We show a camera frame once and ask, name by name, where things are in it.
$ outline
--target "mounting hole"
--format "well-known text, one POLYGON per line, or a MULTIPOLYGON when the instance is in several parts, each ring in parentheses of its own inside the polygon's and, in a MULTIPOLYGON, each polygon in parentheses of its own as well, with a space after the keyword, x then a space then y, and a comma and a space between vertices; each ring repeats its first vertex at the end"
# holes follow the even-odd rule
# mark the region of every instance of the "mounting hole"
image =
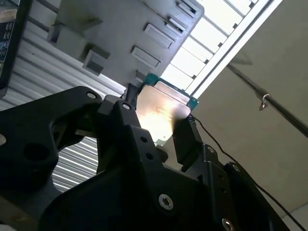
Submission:
POLYGON ((143 136, 141 136, 140 139, 141 139, 141 141, 144 142, 144 143, 146 143, 146 142, 148 141, 148 140, 147 140, 145 137, 143 137, 143 136))
POLYGON ((151 153, 147 153, 147 154, 146 154, 146 157, 147 157, 149 160, 153 160, 153 159, 154 159, 154 156, 153 156, 151 153))
POLYGON ((122 106, 123 106, 125 109, 127 109, 127 110, 130 109, 130 106, 129 106, 128 104, 126 104, 126 103, 122 104, 122 106))
POLYGON ((87 93, 87 96, 88 96, 89 98, 91 98, 91 99, 96 99, 96 95, 95 95, 94 93, 92 93, 92 92, 88 92, 88 93, 87 93))
POLYGON ((30 143, 24 149, 24 156, 31 161, 42 161, 49 156, 49 150, 42 144, 30 143))

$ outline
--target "black plastic part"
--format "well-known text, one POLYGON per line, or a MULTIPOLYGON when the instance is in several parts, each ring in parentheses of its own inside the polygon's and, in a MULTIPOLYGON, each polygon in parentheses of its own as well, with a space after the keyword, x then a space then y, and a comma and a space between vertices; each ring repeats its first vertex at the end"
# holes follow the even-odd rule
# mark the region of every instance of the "black plastic part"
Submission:
POLYGON ((228 174, 236 215, 242 230, 289 231, 275 210, 248 177, 248 173, 234 163, 225 165, 228 174))
POLYGON ((131 83, 128 84, 125 101, 132 105, 135 109, 137 108, 137 97, 140 89, 131 83))
POLYGON ((203 141, 196 124, 189 118, 177 122, 172 138, 178 162, 185 172, 198 158, 203 141))
POLYGON ((75 135, 76 116, 99 106, 101 97, 77 87, 0 112, 0 133, 7 142, 0 146, 0 188, 33 190, 42 186, 58 162, 58 151, 80 142, 75 135), (87 93, 96 95, 96 99, 87 93), (53 125, 64 123, 56 145, 53 125))
POLYGON ((132 105, 102 102, 85 87, 0 112, 0 132, 0 219, 17 230, 224 231, 227 219, 236 231, 288 231, 248 174, 218 161, 191 118, 174 134, 182 172, 161 163, 132 105), (97 136, 98 174, 61 194, 50 175, 58 151, 83 138, 79 129, 97 136))
POLYGON ((39 230, 129 230, 141 222, 148 224, 147 230, 162 226, 164 230, 202 230, 211 222, 204 185, 163 166, 150 133, 140 128, 131 105, 117 101, 100 126, 97 129, 110 137, 105 142, 106 136, 98 133, 99 145, 106 145, 106 152, 99 151, 99 164, 109 160, 104 171, 98 170, 97 176, 52 202, 39 230), (162 193, 172 199, 172 210, 159 204, 162 193))
POLYGON ((11 78, 11 71, 14 65, 16 53, 19 48, 22 33, 26 25, 26 19, 30 12, 30 8, 33 0, 20 0, 10 44, 7 49, 2 72, 0 74, 0 98, 5 96, 7 92, 7 86, 11 78))

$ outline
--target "metal plate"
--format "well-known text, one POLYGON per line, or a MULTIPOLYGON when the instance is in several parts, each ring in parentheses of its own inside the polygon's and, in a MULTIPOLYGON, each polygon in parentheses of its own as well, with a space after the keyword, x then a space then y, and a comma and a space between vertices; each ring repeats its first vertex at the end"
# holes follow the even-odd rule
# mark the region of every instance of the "metal plate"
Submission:
POLYGON ((185 119, 190 112, 190 108, 174 95, 155 86, 144 86, 137 99, 140 125, 149 130, 153 141, 158 144, 164 144, 172 135, 175 122, 185 119))

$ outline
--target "fluorescent light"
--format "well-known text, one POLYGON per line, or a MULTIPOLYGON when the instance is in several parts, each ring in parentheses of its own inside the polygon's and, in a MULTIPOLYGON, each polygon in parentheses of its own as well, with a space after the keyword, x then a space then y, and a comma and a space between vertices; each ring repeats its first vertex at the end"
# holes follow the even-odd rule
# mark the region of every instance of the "fluorescent light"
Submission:
POLYGON ((166 68, 161 78, 183 90, 185 90, 193 81, 193 79, 190 78, 187 74, 180 71, 171 64, 166 68))
POLYGON ((187 38, 182 47, 200 59, 202 62, 210 60, 213 54, 207 51, 204 47, 194 41, 192 38, 187 38))
POLYGON ((204 18, 198 22, 194 30, 191 32, 191 36, 196 38, 213 52, 216 52, 219 49, 219 43, 224 43, 227 39, 226 36, 220 33, 204 18))
POLYGON ((190 77, 197 76, 205 64, 184 48, 180 48, 171 64, 190 77))
POLYGON ((246 15, 250 11, 250 0, 229 0, 229 2, 244 15, 246 15))
POLYGON ((204 15, 219 26, 227 34, 234 30, 234 24, 239 24, 242 17, 223 0, 197 0, 203 5, 204 15))
POLYGON ((267 0, 259 0, 253 9, 249 12, 246 18, 239 24, 236 31, 231 34, 224 44, 224 47, 219 49, 217 54, 214 55, 212 60, 206 65, 199 76, 191 83, 191 85, 186 89, 188 94, 193 94, 193 97, 199 98, 200 95, 206 90, 206 88, 214 81, 218 74, 225 68, 225 66, 231 61, 231 59, 236 55, 236 53, 243 47, 245 43, 252 37, 252 35, 259 29, 259 27, 264 23, 264 21, 270 16, 270 14, 277 8, 277 6, 282 2, 282 0, 273 0, 270 6, 262 13, 262 15, 254 22, 250 29, 242 36, 242 38, 234 45, 230 52, 222 59, 226 54, 228 49, 235 43, 238 37, 246 30, 250 22, 256 17, 257 14, 262 10, 262 8, 268 3, 267 0))

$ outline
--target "metal rod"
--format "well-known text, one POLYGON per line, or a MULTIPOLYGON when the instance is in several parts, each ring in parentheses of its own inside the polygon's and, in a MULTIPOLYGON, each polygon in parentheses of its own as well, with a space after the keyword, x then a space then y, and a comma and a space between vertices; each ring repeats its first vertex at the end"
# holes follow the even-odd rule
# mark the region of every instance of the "metal rod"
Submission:
POLYGON ((211 19, 209 19, 207 16, 203 15, 203 18, 210 23, 213 27, 215 27, 221 34, 226 36, 227 38, 229 37, 228 33, 221 29, 216 23, 214 23, 211 19))
POLYGON ((229 0, 224 0, 224 2, 225 2, 228 6, 230 6, 235 12, 237 12, 242 18, 245 17, 245 15, 243 15, 243 13, 240 12, 240 10, 237 9, 229 0))
POLYGON ((203 43, 201 43, 198 39, 196 39, 194 36, 189 35, 189 37, 194 40, 196 43, 198 43, 200 46, 202 46, 204 49, 206 49, 209 53, 211 53, 212 55, 215 54, 215 52, 213 52, 211 49, 209 49, 206 45, 204 45, 203 43))
POLYGON ((277 112, 279 112, 286 120, 288 120, 294 127, 296 127, 302 134, 304 134, 308 138, 308 126, 298 119, 295 115, 285 109, 280 103, 278 103, 269 93, 258 86, 255 82, 253 82, 249 77, 244 75, 240 70, 235 68, 232 65, 227 65, 227 67, 238 76, 247 86, 249 86, 255 93, 259 99, 263 99, 265 96, 265 100, 269 103, 277 112))

